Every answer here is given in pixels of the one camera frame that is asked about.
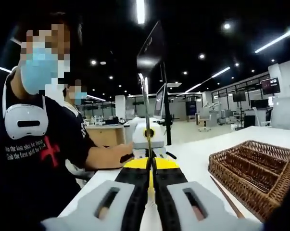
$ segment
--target woven basket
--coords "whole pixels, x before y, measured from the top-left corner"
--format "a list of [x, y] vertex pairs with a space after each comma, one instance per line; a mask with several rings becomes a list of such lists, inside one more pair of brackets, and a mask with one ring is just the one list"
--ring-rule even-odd
[[246, 141], [210, 155], [208, 170], [263, 222], [290, 187], [290, 149]]

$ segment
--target chopstick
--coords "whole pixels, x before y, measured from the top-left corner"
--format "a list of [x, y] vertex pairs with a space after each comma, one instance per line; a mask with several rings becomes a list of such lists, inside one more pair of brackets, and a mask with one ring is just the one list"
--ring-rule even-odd
[[229, 196], [224, 192], [224, 190], [221, 188], [221, 186], [219, 186], [217, 184], [217, 182], [214, 180], [214, 178], [212, 176], [210, 176], [211, 179], [213, 180], [214, 184], [218, 187], [218, 189], [221, 191], [221, 193], [223, 194], [223, 196], [226, 198], [226, 200], [228, 201], [230, 207], [233, 209], [233, 211], [235, 211], [236, 215], [238, 218], [244, 218], [244, 215], [239, 211], [239, 209], [235, 206], [235, 204], [232, 202], [232, 200], [229, 198]]

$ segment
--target black ceiling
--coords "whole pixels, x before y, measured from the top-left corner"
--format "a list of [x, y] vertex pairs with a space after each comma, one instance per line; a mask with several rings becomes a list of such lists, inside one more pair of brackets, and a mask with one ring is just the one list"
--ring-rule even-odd
[[[137, 24], [134, 0], [82, 5], [80, 14], [83, 16], [87, 64], [84, 78], [88, 83], [88, 94], [108, 100], [117, 94], [140, 94], [136, 56], [158, 20], [162, 23], [166, 43], [167, 80], [182, 82], [179, 88], [170, 92], [186, 91], [227, 66], [231, 68], [229, 71], [194, 91], [214, 90], [265, 72], [272, 65], [272, 59], [276, 63], [290, 60], [290, 37], [259, 54], [254, 53], [290, 28], [290, 3], [277, 5], [250, 1], [240, 2], [238, 6], [203, 2], [200, 5], [196, 1], [183, 0], [173, 4], [171, 1], [145, 2], [145, 25]], [[222, 29], [225, 22], [231, 24], [229, 31]], [[10, 45], [0, 66], [11, 69], [17, 65], [19, 52], [18, 45]], [[204, 60], [198, 58], [200, 53], [205, 54]], [[91, 60], [98, 64], [91, 66]], [[160, 88], [160, 79], [159, 72], [151, 76], [150, 93]]]

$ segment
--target blue face mask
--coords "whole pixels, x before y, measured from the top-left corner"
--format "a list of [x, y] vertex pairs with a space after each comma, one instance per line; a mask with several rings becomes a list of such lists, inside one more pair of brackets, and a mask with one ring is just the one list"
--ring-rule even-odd
[[81, 105], [82, 104], [82, 100], [86, 99], [87, 97], [87, 92], [80, 92], [77, 91], [75, 92], [75, 105]]
[[58, 76], [57, 54], [52, 54], [51, 48], [34, 47], [32, 54], [26, 55], [21, 61], [21, 80], [24, 89], [30, 95], [45, 90], [46, 84], [51, 84], [52, 78]]

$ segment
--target red cross logo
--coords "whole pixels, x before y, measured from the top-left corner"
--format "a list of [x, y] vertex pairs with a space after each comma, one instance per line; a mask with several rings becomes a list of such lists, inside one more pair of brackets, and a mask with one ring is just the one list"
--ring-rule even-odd
[[46, 156], [51, 155], [53, 167], [57, 167], [58, 162], [56, 160], [55, 153], [60, 152], [58, 145], [55, 144], [54, 146], [51, 146], [48, 136], [44, 137], [44, 142], [47, 146], [47, 149], [41, 151], [41, 153], [40, 153], [41, 160], [44, 160]]

